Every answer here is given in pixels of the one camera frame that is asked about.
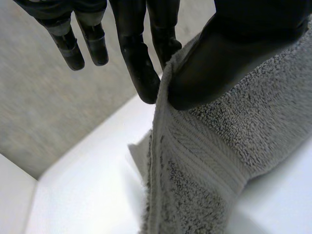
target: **floor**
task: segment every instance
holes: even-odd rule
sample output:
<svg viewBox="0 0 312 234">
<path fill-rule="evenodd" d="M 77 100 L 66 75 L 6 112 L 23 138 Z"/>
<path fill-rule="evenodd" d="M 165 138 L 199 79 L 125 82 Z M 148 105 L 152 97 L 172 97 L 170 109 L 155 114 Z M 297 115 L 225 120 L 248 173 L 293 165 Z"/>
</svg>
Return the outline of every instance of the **floor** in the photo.
<svg viewBox="0 0 312 234">
<path fill-rule="evenodd" d="M 181 1 L 176 34 L 182 44 L 214 10 L 212 0 Z M 102 23 L 110 61 L 96 67 L 73 18 L 86 62 L 83 70 L 73 72 L 43 27 L 12 0 L 0 1 L 0 154 L 34 178 L 136 94 L 110 6 Z M 143 36 L 160 74 L 148 17 Z"/>
</svg>

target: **white surface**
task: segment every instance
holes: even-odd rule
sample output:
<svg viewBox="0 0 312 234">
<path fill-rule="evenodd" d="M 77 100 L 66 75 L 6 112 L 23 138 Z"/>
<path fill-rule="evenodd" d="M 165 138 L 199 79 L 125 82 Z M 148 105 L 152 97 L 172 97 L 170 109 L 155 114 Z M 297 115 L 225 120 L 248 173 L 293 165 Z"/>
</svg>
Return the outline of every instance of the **white surface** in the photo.
<svg viewBox="0 0 312 234">
<path fill-rule="evenodd" d="M 144 137 L 153 114 L 135 97 L 50 168 L 27 234 L 137 233 L 144 191 L 127 145 Z M 295 154 L 248 186 L 227 233 L 312 233 L 312 139 Z"/>
<path fill-rule="evenodd" d="M 0 154 L 0 234 L 22 234 L 37 181 Z"/>
<path fill-rule="evenodd" d="M 134 234 L 143 187 L 128 150 L 152 127 L 154 106 L 133 98 L 39 180 L 27 234 Z"/>
</svg>

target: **black robotic finger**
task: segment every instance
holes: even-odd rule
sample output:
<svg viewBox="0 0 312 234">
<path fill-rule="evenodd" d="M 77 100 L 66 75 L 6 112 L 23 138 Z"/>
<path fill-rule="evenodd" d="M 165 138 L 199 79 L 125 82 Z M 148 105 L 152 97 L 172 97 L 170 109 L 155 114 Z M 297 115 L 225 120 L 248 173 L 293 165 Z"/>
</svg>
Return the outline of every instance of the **black robotic finger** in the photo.
<svg viewBox="0 0 312 234">
<path fill-rule="evenodd" d="M 152 40 L 162 70 L 172 55 L 182 48 L 176 39 L 175 28 L 161 28 L 151 25 Z"/>
<path fill-rule="evenodd" d="M 297 28 L 260 33 L 239 31 L 238 22 L 216 13 L 177 69 L 168 100 L 177 110 L 188 110 L 216 100 L 247 73 L 295 43 L 307 30 Z"/>
<path fill-rule="evenodd" d="M 140 98 L 154 104 L 160 79 L 143 42 L 145 0 L 110 0 L 122 56 Z"/>
<path fill-rule="evenodd" d="M 70 13 L 66 16 L 36 20 L 48 30 L 69 68 L 78 71 L 84 67 L 84 60 L 70 25 Z"/>
<path fill-rule="evenodd" d="M 88 13 L 75 10 L 83 38 L 87 44 L 92 61 L 96 66 L 103 66 L 108 62 L 105 33 L 101 24 L 104 11 L 105 9 Z"/>
<path fill-rule="evenodd" d="M 153 45 L 161 68 L 164 69 L 171 56 L 182 48 L 175 32 L 180 0 L 147 0 L 146 2 Z"/>
</svg>

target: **robotic hand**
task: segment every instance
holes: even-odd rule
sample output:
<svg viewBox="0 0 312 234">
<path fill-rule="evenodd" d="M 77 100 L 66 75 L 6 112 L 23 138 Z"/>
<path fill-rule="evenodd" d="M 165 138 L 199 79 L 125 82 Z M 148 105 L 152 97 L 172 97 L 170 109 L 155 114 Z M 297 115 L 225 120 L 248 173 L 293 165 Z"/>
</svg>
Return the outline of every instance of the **robotic hand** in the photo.
<svg viewBox="0 0 312 234">
<path fill-rule="evenodd" d="M 101 20 L 106 0 L 14 0 L 29 15 L 44 26 L 68 66 L 84 67 L 84 60 L 70 25 L 74 11 L 85 42 L 96 66 L 108 62 L 105 33 Z M 161 67 L 182 45 L 176 40 L 175 25 L 179 0 L 110 0 L 115 16 L 121 53 L 140 98 L 149 104 L 156 102 L 160 79 L 154 70 L 143 42 L 143 21 L 146 5 L 149 10 L 153 44 Z"/>
<path fill-rule="evenodd" d="M 43 25 L 72 70 L 84 60 L 70 26 L 75 12 L 92 60 L 108 62 L 101 20 L 106 0 L 14 0 Z M 146 5 L 161 67 L 181 44 L 175 25 L 179 0 L 110 0 L 120 49 L 140 98 L 155 103 L 160 80 L 143 42 Z M 306 31 L 312 0 L 215 0 L 216 14 L 186 56 L 169 86 L 169 102 L 187 110 L 213 101 L 245 74 L 296 42 Z"/>
</svg>

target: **gray towel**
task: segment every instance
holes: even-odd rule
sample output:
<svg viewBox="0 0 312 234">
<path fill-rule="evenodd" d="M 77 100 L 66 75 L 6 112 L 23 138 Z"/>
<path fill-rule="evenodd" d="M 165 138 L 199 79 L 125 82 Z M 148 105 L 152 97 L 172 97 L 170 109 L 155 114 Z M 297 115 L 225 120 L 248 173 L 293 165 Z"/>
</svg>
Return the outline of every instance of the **gray towel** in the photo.
<svg viewBox="0 0 312 234">
<path fill-rule="evenodd" d="M 177 111 L 167 101 L 167 88 L 194 41 L 163 73 L 143 234 L 223 233 L 246 183 L 275 167 L 312 132 L 311 30 L 216 101 Z"/>
</svg>

